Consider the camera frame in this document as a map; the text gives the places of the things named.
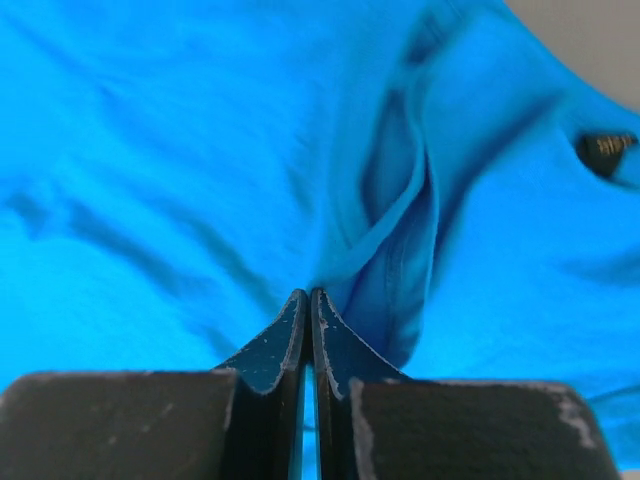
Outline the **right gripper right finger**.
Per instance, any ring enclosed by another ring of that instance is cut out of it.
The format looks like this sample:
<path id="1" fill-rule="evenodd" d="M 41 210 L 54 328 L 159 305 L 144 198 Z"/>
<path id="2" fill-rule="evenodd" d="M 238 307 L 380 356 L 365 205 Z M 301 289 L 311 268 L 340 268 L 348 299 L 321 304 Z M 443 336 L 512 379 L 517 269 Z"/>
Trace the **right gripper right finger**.
<path id="1" fill-rule="evenodd" d="M 324 479 L 615 479 L 583 399 L 557 382 L 415 380 L 312 292 Z"/>

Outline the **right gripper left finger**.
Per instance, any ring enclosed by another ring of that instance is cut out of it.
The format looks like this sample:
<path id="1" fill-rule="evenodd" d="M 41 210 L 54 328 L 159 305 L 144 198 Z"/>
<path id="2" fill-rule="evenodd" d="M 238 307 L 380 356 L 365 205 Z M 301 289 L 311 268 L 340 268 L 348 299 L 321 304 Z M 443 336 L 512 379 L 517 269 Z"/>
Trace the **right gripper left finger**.
<path id="1" fill-rule="evenodd" d="M 307 296 L 218 367 L 35 373 L 1 397 L 5 479 L 297 479 Z"/>

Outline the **blue t shirt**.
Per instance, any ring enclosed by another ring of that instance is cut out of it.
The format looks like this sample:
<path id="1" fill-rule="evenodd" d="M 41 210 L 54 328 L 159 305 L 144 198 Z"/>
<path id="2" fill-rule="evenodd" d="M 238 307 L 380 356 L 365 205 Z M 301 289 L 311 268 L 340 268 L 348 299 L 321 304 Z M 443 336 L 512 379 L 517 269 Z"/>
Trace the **blue t shirt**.
<path id="1" fill-rule="evenodd" d="M 501 1 L 5 1 L 1 381 L 200 370 L 294 289 L 639 465 L 639 117 Z"/>

